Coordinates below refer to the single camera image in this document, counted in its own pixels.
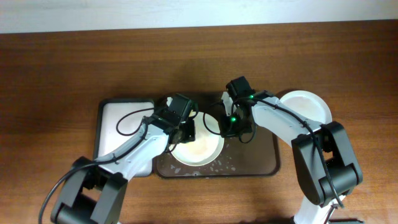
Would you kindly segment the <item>cream white plate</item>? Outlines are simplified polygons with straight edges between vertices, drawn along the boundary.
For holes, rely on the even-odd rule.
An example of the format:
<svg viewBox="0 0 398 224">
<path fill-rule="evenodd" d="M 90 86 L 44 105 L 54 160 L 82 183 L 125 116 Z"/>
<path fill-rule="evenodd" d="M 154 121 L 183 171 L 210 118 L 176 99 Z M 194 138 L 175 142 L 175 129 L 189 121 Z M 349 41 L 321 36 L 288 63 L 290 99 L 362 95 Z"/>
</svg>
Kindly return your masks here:
<svg viewBox="0 0 398 224">
<path fill-rule="evenodd" d="M 195 140 L 180 143 L 172 151 L 176 160 L 188 166 L 203 166 L 215 160 L 224 146 L 224 138 L 215 133 L 220 129 L 217 120 L 209 114 L 199 112 L 194 118 Z"/>
</svg>

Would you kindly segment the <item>pale green plate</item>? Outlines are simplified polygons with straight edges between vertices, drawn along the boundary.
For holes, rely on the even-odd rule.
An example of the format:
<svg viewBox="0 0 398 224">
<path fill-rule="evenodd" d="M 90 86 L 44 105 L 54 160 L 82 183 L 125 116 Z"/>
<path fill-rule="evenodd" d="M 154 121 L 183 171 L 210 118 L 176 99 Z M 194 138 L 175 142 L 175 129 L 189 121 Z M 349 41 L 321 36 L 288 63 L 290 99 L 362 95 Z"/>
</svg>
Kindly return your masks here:
<svg viewBox="0 0 398 224">
<path fill-rule="evenodd" d="M 328 105 L 314 93 L 304 90 L 290 91 L 282 96 L 280 101 L 306 118 L 323 124 L 332 122 Z"/>
</svg>

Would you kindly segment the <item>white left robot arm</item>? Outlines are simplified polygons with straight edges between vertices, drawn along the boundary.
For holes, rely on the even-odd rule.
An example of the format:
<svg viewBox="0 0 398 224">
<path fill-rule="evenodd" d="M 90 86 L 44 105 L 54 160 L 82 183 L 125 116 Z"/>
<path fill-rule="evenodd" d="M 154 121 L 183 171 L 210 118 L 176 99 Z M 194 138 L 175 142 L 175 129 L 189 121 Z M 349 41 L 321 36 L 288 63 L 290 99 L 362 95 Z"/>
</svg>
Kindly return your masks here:
<svg viewBox="0 0 398 224">
<path fill-rule="evenodd" d="M 169 146 L 192 141 L 194 130 L 191 117 L 153 114 L 143 118 L 138 132 L 113 152 L 93 161 L 77 159 L 53 187 L 62 190 L 51 222 L 118 223 L 128 182 Z"/>
</svg>

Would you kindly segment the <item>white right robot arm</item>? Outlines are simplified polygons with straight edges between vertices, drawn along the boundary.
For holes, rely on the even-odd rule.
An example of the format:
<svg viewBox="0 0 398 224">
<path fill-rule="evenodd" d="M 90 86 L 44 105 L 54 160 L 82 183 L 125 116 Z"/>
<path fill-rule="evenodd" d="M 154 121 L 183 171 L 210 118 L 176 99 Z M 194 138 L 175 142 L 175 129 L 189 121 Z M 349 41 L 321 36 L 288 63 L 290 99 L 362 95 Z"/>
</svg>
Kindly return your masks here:
<svg viewBox="0 0 398 224">
<path fill-rule="evenodd" d="M 343 199 L 363 182 L 363 172 L 342 124 L 306 118 L 267 93 L 224 93 L 224 137 L 240 136 L 252 119 L 286 142 L 294 155 L 299 186 L 304 194 L 292 223 L 331 223 Z"/>
</svg>

